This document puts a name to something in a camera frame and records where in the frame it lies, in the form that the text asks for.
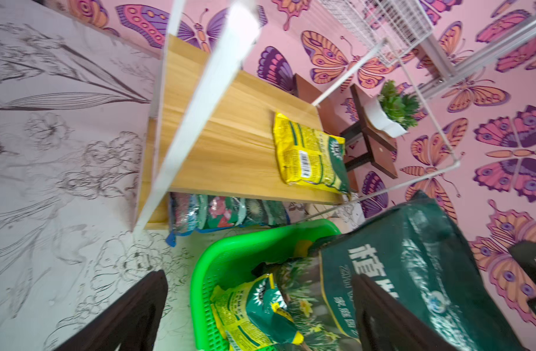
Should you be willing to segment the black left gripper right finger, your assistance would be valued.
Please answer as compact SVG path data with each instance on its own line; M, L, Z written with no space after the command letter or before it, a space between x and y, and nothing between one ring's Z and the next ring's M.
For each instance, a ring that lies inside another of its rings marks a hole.
M368 276L353 276L351 285L363 350L455 349Z

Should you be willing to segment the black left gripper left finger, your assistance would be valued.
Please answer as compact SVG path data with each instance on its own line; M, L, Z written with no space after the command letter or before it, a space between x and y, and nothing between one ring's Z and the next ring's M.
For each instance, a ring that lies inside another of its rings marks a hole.
M152 350L162 318L168 282L152 271L58 350Z

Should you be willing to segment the dark green fertilizer bag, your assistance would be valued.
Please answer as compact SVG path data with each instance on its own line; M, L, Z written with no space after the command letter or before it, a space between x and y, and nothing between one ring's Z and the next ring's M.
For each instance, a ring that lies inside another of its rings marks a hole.
M459 227L423 192L353 231L297 244L272 273L304 350L360 350L352 279L366 276L457 350L521 350Z

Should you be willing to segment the green plastic mesh basket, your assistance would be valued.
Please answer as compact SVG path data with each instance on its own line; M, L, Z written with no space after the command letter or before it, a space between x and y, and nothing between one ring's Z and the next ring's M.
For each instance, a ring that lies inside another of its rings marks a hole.
M208 247L196 263L190 282L190 310L197 350L228 350L210 306L219 286L227 289L253 280L261 263L282 263L300 255L299 244L341 231L328 219L223 238Z

